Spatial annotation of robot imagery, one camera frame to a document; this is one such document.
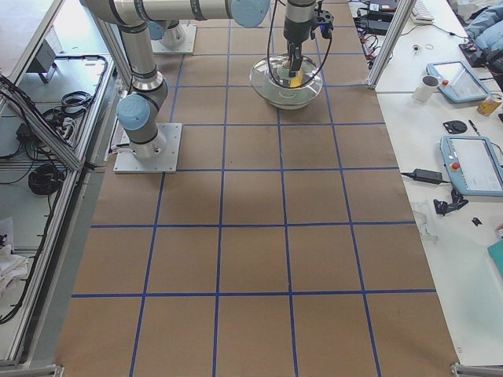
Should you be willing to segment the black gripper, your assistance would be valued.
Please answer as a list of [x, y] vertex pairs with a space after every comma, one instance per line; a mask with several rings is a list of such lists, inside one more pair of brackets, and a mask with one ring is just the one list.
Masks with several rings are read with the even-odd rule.
[[288, 76], [302, 67], [302, 45], [310, 37], [315, 21], [315, 0], [288, 0], [285, 3], [284, 37], [288, 42]]

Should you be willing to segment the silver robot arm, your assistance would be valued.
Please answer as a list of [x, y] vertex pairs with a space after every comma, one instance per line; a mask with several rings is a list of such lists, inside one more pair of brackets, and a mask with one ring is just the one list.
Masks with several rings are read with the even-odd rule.
[[329, 140], [322, 27], [307, 1], [87, 1], [151, 125], [182, 125], [178, 170], [308, 167]]

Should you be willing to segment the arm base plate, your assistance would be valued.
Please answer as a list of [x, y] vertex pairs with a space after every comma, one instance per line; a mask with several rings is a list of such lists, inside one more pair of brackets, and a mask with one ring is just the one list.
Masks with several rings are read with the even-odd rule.
[[149, 24], [152, 51], [155, 54], [190, 55], [196, 41], [196, 26], [178, 24], [164, 30], [156, 23]]
[[174, 173], [177, 170], [182, 136], [181, 123], [157, 123], [158, 133], [147, 144], [131, 143], [123, 131], [122, 143], [113, 168], [117, 174]]

